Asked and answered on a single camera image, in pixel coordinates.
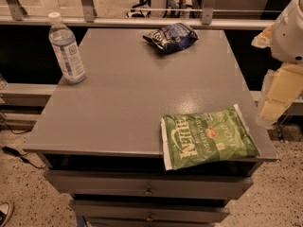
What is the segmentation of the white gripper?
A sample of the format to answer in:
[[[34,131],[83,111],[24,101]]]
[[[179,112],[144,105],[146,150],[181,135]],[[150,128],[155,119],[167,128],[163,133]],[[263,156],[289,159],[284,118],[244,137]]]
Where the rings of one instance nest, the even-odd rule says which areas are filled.
[[[272,56],[283,62],[276,71],[268,70],[258,101],[258,124],[274,124],[303,92],[303,10],[302,0],[292,0],[251,45],[271,47]]]

